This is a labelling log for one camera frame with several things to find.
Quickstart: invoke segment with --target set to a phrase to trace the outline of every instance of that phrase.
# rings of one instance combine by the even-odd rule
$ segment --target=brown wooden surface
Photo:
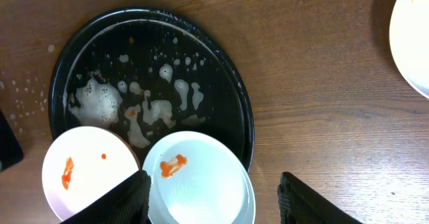
[[[126,5],[186,16],[217,39],[239,69],[255,117],[256,223],[279,223],[283,171],[364,223],[429,223],[429,100],[392,60],[394,1],[0,0],[6,86],[0,108],[17,116],[17,125],[10,123],[25,153],[0,173],[0,223],[58,222],[41,182],[52,141],[47,104],[41,111],[36,101],[47,97],[56,57],[71,34],[91,17]],[[17,109],[16,100],[25,108]]]

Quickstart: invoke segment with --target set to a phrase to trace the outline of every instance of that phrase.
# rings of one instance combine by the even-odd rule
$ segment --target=stained white plate
[[[169,178],[161,162],[181,154],[187,163]],[[255,195],[244,167],[216,139],[193,131],[172,133],[149,152],[143,169],[151,176],[149,218],[160,223],[255,222]]]
[[[429,0],[396,0],[389,34],[397,68],[429,98]]]
[[[62,175],[69,157],[74,168],[66,190]],[[97,127],[77,127],[60,135],[49,147],[42,167],[43,190],[51,209],[63,221],[138,170],[132,151],[115,134]]]

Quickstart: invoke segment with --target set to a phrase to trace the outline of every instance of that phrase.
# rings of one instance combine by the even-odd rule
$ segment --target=dirty plate
[[[80,28],[52,74],[49,116],[54,139],[81,125],[103,127],[141,163],[164,136],[198,131],[250,169],[254,124],[237,69],[212,38],[166,11],[118,9]]]
[[[172,133],[150,150],[143,169],[151,176],[149,218],[154,224],[255,221],[255,195],[246,170],[210,136]]]
[[[77,127],[49,147],[42,167],[46,199],[60,220],[77,214],[139,170],[137,158],[115,134]]]
[[[396,0],[389,34],[397,68],[416,91],[429,98],[429,0]]]

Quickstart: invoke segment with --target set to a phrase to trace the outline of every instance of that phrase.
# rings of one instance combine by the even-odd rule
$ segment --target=black object
[[[149,211],[151,179],[139,170],[113,190],[63,224],[145,224]]]
[[[20,162],[22,158],[22,149],[0,111],[0,172]]]
[[[119,60],[119,56],[125,54],[129,57],[128,63]],[[185,64],[186,57],[191,59],[189,65]],[[175,59],[180,60],[179,66],[174,65]],[[174,71],[170,84],[159,76],[164,64],[169,64]],[[221,47],[183,17],[162,10],[131,7],[104,13],[82,26],[65,45],[52,73],[49,118],[54,139],[80,125],[66,107],[67,104],[79,106],[79,103],[73,103],[68,96],[76,94],[76,89],[85,86],[92,75],[99,83],[109,82],[114,87],[120,80],[127,84],[138,82],[142,89],[151,91],[149,101],[171,102],[172,119],[176,120],[176,126],[171,129],[161,119],[153,125],[144,123],[143,111],[137,117],[144,136],[152,144],[172,132],[199,131],[224,143],[245,169],[250,170],[255,136],[243,81]],[[181,100],[174,88],[177,79],[189,84],[185,111],[179,109]],[[204,94],[197,110],[192,105],[192,82],[197,82]],[[130,106],[141,106],[143,96],[121,93],[121,97],[119,121],[109,129],[128,140],[129,120],[124,112]],[[191,115],[206,120],[196,127],[182,125],[181,120]],[[146,136],[149,131],[154,134]],[[141,164],[151,146],[133,147]]]
[[[289,172],[277,193],[282,224],[360,224]]]

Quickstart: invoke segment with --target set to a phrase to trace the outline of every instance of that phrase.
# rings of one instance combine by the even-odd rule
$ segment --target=black round tray
[[[174,38],[178,39],[177,44],[173,42]],[[122,54],[129,56],[131,64],[120,63],[119,55]],[[187,56],[192,61],[188,66],[185,65]],[[173,60],[177,58],[181,63],[174,66]],[[164,64],[169,64],[174,71],[170,84],[159,76],[160,67]],[[255,127],[245,86],[227,54],[194,24],[167,11],[130,7],[104,13],[82,26],[61,51],[52,73],[49,120],[54,139],[67,129],[80,125],[67,108],[69,94],[75,94],[77,88],[85,86],[96,70],[101,72],[105,82],[114,87],[119,80],[125,80],[127,84],[136,81],[142,89],[151,91],[152,100],[165,99],[172,103],[172,119],[177,124],[171,129],[161,119],[153,125],[145,124],[141,120],[142,112],[139,113],[140,128],[152,143],[143,149],[133,147],[141,164],[159,139],[172,132],[191,130],[224,143],[245,169],[250,170]],[[181,100],[174,89],[175,79],[185,80],[190,87],[185,111],[179,109]],[[204,100],[197,110],[192,106],[192,82],[197,82],[200,92],[204,93]],[[109,129],[127,141],[128,126],[122,124],[126,121],[124,109],[136,104],[141,106],[143,97],[123,93],[121,97],[119,121],[111,124]],[[194,114],[206,117],[206,121],[196,127],[180,124],[181,120]],[[148,131],[154,134],[146,136]]]

